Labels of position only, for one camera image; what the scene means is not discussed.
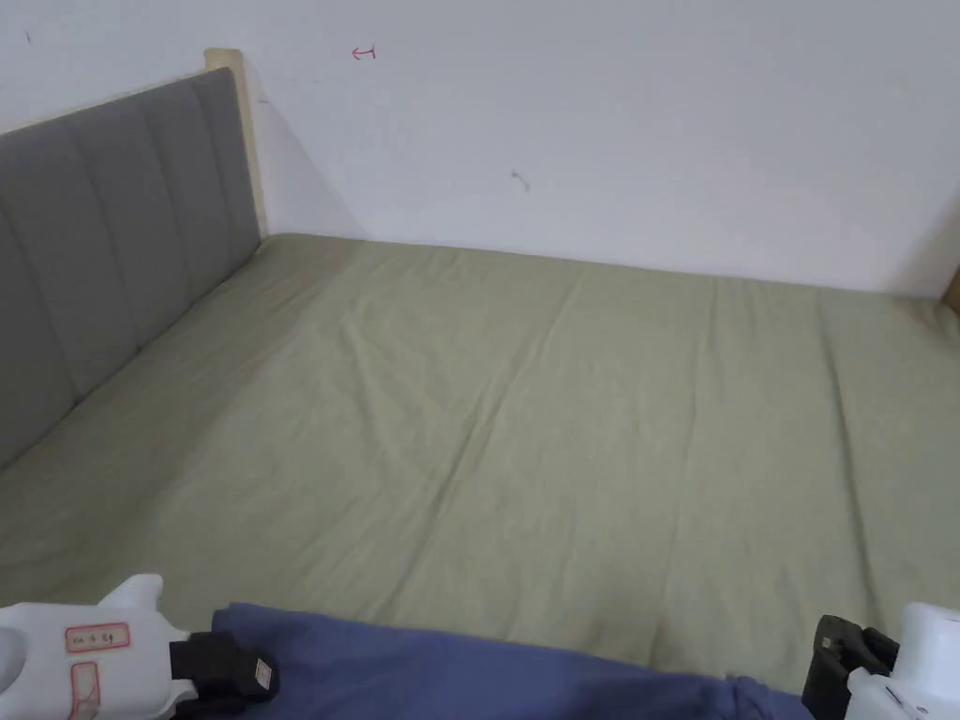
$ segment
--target red mark on wall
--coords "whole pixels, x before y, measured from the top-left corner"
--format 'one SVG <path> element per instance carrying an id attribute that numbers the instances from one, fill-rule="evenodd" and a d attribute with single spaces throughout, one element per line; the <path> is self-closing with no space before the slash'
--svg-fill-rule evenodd
<path id="1" fill-rule="evenodd" d="M 370 50 L 364 50 L 362 53 L 360 52 L 360 48 L 355 47 L 353 48 L 353 59 L 360 60 L 361 55 L 372 55 L 373 59 L 376 60 L 376 53 L 374 50 L 376 50 L 376 45 L 372 46 Z"/>

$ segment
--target white wall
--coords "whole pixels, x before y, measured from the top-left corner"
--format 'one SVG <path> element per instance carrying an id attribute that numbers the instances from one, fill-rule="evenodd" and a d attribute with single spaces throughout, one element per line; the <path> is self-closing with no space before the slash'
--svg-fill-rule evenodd
<path id="1" fill-rule="evenodd" d="M 958 27 L 955 0 L 0 0 L 0 129 L 233 46 L 273 231 L 934 295 Z"/>

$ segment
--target wrinkle in sheet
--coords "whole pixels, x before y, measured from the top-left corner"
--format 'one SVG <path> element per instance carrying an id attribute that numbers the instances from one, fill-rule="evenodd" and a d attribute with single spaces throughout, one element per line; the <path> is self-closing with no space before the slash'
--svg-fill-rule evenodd
<path id="1" fill-rule="evenodd" d="M 564 528 L 566 528 L 567 530 L 564 533 L 564 550 L 560 560 L 560 572 L 558 572 L 556 577 L 554 577 L 551 590 L 550 590 L 550 594 L 553 595 L 554 597 L 559 596 L 564 586 L 566 586 L 567 583 L 569 582 L 570 565 L 572 564 L 572 560 L 573 560 L 573 546 L 574 546 L 574 536 L 575 536 L 575 532 L 571 529 L 573 527 L 574 527 L 573 519 L 564 523 Z"/>
<path id="2" fill-rule="evenodd" d="M 859 493 L 853 471 L 853 455 L 850 436 L 850 427 L 847 420 L 847 410 L 844 405 L 843 389 L 840 385 L 840 374 L 837 370 L 836 353 L 833 349 L 833 339 L 824 312 L 823 301 L 817 296 L 817 325 L 820 329 L 820 342 L 824 352 L 824 362 L 827 366 L 830 394 L 833 396 L 833 407 L 836 410 L 837 432 L 839 434 L 841 471 L 844 477 L 844 487 L 847 491 L 850 507 L 851 530 L 856 543 L 857 557 L 859 558 L 860 572 L 863 575 L 863 587 L 867 592 L 867 612 L 870 614 L 864 625 L 883 627 L 880 613 L 879 599 L 876 589 L 876 579 L 870 567 L 870 556 L 867 553 L 867 534 L 864 527 L 863 510 L 860 506 Z"/>
<path id="3" fill-rule="evenodd" d="M 357 313 L 362 318 L 364 318 L 366 315 L 366 311 L 367 311 L 366 304 L 364 302 L 359 303 Z M 397 370 L 397 368 L 395 368 L 395 364 L 391 360 L 389 353 L 384 349 L 384 344 L 377 342 L 375 334 L 372 337 L 367 335 L 366 333 L 361 335 L 362 331 L 360 330 L 360 327 L 362 326 L 362 324 L 365 324 L 365 323 L 366 323 L 366 319 L 364 319 L 361 324 L 355 325 L 357 336 L 363 339 L 365 347 L 368 348 L 370 351 L 371 360 L 375 361 L 377 364 L 377 367 L 389 377 L 390 382 L 397 385 L 398 387 L 403 388 L 410 395 L 416 396 L 418 402 L 421 402 L 423 404 L 428 404 L 430 406 L 431 411 L 434 414 L 448 415 L 449 414 L 448 408 L 442 403 L 442 400 L 440 398 L 437 398 L 430 393 L 429 386 L 424 385 L 421 387 L 415 387 L 414 384 L 411 383 L 410 381 L 411 378 L 409 376 L 409 373 L 404 372 L 406 368 L 400 368 L 399 371 Z M 422 359 L 424 362 L 428 362 L 427 353 L 432 352 L 431 348 L 424 345 L 419 345 L 419 346 L 410 345 L 404 342 L 402 338 L 399 338 L 399 339 L 391 338 L 390 342 L 397 342 L 397 340 L 399 340 L 403 344 L 404 348 L 409 349 L 411 353 L 415 353 L 418 356 L 418 358 Z"/>
<path id="4" fill-rule="evenodd" d="M 334 535 L 338 530 L 338 526 L 341 523 L 350 523 L 354 521 L 354 518 L 350 515 L 352 510 L 359 504 L 360 500 L 357 497 L 350 498 L 343 508 L 340 509 L 337 517 L 333 520 L 327 528 L 324 529 L 326 535 Z M 349 553 L 343 553 L 337 558 L 333 564 L 327 569 L 327 573 L 333 574 L 336 572 L 343 563 L 345 563 L 349 558 Z M 296 555 L 292 558 L 290 562 L 290 568 L 293 572 L 291 575 L 294 577 L 300 577 L 308 575 L 309 572 L 314 569 L 311 565 L 315 563 L 316 558 L 316 548 L 311 543 L 303 545 L 300 550 L 297 551 Z"/>
<path id="5" fill-rule="evenodd" d="M 717 280 L 714 278 L 712 280 L 712 291 L 710 293 L 709 308 L 707 311 L 707 322 L 704 327 L 704 332 L 701 335 L 701 341 L 698 345 L 694 346 L 693 351 L 690 354 L 690 423 L 689 429 L 686 434 L 686 439 L 684 442 L 684 474 L 683 474 L 683 483 L 684 486 L 681 488 L 680 495 L 677 498 L 677 505 L 674 508 L 674 517 L 673 517 L 673 528 L 670 531 L 670 542 L 667 545 L 667 560 L 666 567 L 663 571 L 663 578 L 660 581 L 660 592 L 658 598 L 660 601 L 660 609 L 657 618 L 657 627 L 654 630 L 654 635 L 650 640 L 650 648 L 647 650 L 647 659 L 644 664 L 647 667 L 656 667 L 657 654 L 660 649 L 660 643 L 663 640 L 664 627 L 666 623 L 666 618 L 664 617 L 665 613 L 665 598 L 667 587 L 670 583 L 670 572 L 673 569 L 673 551 L 677 545 L 677 536 L 680 532 L 680 522 L 681 517 L 684 511 L 684 494 L 687 492 L 690 483 L 690 455 L 693 449 L 693 443 L 696 439 L 697 434 L 697 419 L 699 417 L 699 412 L 697 408 L 700 388 L 700 364 L 706 357 L 715 354 L 717 349 Z"/>
<path id="6" fill-rule="evenodd" d="M 759 299 L 756 297 L 758 293 L 762 293 L 762 288 L 757 288 L 755 283 L 747 282 L 744 284 L 743 295 L 746 298 L 747 305 L 747 327 L 750 328 L 750 340 L 754 343 L 756 342 L 758 330 L 756 308 L 758 305 L 762 305 L 765 302 L 764 299 Z"/>
<path id="7" fill-rule="evenodd" d="M 468 415 L 468 421 L 465 423 L 463 441 L 454 448 L 447 471 L 427 506 L 425 525 L 411 555 L 410 563 L 408 563 L 396 587 L 374 614 L 374 622 L 383 622 L 388 618 L 396 601 L 409 587 L 411 579 L 416 575 L 423 557 L 436 537 L 438 525 L 443 517 L 444 506 L 448 503 L 449 498 L 455 494 L 458 481 L 482 461 L 490 445 L 497 418 L 511 389 L 516 384 L 517 379 L 530 368 L 534 360 L 544 353 L 561 317 L 574 302 L 580 286 L 581 279 L 578 275 L 564 292 L 546 329 L 538 337 L 531 338 L 514 355 L 511 362 L 507 364 L 506 377 L 498 378 L 498 375 L 502 373 L 492 375 L 474 401 Z"/>
<path id="8" fill-rule="evenodd" d="M 377 451 L 386 452 L 390 455 L 390 443 L 387 442 L 388 435 L 376 414 L 376 407 L 373 402 L 373 398 L 376 396 L 376 391 L 373 388 L 373 374 L 367 366 L 367 357 L 361 350 L 365 343 L 356 323 L 349 317 L 344 318 L 340 325 L 340 337 L 352 359 L 350 365 L 353 368 L 353 384 L 356 389 L 355 400 L 357 407 L 360 409 L 364 430 L 369 434 L 368 440 Z"/>
<path id="9" fill-rule="evenodd" d="M 440 284 L 454 271 L 461 269 L 461 255 L 455 252 L 445 254 L 431 253 L 426 260 L 427 277 L 434 284 Z"/>

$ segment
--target bed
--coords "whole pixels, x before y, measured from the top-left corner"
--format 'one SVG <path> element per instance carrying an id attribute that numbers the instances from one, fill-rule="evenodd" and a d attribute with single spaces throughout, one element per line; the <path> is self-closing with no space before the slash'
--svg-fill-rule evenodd
<path id="1" fill-rule="evenodd" d="M 155 571 L 188 629 L 240 600 L 793 692 L 822 614 L 960 606 L 946 304 L 261 242 L 211 58 L 0 138 L 0 605 Z"/>

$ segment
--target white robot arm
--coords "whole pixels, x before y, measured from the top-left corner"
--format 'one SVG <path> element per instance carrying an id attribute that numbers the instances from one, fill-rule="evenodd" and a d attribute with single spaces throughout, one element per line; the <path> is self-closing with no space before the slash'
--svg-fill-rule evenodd
<path id="1" fill-rule="evenodd" d="M 154 720 L 276 695 L 272 660 L 174 628 L 156 610 L 162 589 L 134 575 L 98 605 L 0 609 L 0 720 Z"/>
<path id="2" fill-rule="evenodd" d="M 847 687 L 846 720 L 960 717 L 960 612 L 911 603 L 903 611 L 903 639 L 890 677 L 861 667 Z"/>

